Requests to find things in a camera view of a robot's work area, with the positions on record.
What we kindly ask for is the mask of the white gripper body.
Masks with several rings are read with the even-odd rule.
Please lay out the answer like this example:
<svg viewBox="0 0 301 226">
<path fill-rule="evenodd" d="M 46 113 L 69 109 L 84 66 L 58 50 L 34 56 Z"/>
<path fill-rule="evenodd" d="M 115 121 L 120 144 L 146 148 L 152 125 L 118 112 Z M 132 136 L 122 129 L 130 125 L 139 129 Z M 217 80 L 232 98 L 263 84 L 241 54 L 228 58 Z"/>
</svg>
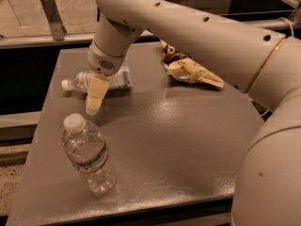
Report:
<svg viewBox="0 0 301 226">
<path fill-rule="evenodd" d="M 89 46 L 87 61 L 90 68 L 95 73 L 102 73 L 106 76 L 111 76 L 120 70 L 120 67 L 124 61 L 124 56 L 110 56 L 100 50 L 95 42 L 92 42 Z"/>
</svg>

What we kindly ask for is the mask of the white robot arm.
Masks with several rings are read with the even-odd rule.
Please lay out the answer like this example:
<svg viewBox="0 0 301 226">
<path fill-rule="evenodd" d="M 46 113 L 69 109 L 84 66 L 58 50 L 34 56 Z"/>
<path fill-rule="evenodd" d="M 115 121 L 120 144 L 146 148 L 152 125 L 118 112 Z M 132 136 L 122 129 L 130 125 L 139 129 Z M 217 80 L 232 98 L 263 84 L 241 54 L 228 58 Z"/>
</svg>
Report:
<svg viewBox="0 0 301 226">
<path fill-rule="evenodd" d="M 231 225 L 301 226 L 301 41 L 165 0 L 96 4 L 95 72 L 116 73 L 148 30 L 271 111 L 242 161 Z"/>
</svg>

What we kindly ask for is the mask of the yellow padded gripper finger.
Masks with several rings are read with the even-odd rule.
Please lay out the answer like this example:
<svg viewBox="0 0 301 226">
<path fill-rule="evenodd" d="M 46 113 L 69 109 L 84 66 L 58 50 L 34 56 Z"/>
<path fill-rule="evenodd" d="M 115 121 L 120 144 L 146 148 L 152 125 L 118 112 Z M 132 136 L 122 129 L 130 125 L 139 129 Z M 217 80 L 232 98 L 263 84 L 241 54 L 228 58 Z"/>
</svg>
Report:
<svg viewBox="0 0 301 226">
<path fill-rule="evenodd" d="M 86 113 L 88 115 L 96 115 L 99 112 L 109 86 L 110 81 L 104 74 L 97 73 L 91 76 L 86 98 Z"/>
</svg>

